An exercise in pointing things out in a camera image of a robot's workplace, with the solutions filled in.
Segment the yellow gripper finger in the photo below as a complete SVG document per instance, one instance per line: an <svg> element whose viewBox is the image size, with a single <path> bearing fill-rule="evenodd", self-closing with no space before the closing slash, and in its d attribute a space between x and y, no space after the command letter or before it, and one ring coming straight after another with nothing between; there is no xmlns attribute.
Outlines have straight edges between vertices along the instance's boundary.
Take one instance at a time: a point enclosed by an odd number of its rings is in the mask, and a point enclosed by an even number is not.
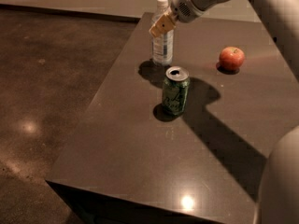
<svg viewBox="0 0 299 224"><path fill-rule="evenodd" d="M171 10L165 12L155 12L152 17L152 25L149 33L156 38L165 35L176 28L177 15Z"/></svg>

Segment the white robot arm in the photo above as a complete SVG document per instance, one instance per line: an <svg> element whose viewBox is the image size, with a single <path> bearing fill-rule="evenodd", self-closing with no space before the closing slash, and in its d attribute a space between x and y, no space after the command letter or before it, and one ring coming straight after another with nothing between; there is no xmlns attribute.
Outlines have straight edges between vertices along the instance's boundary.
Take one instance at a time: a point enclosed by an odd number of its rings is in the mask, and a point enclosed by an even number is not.
<svg viewBox="0 0 299 224"><path fill-rule="evenodd" d="M151 25L159 37L173 31L178 22L189 23L211 7L229 0L172 0ZM248 0L287 65L286 77L273 87L284 103L287 89L298 81L298 0ZM293 127L272 146L262 172L252 224L299 224L299 129Z"/></svg>

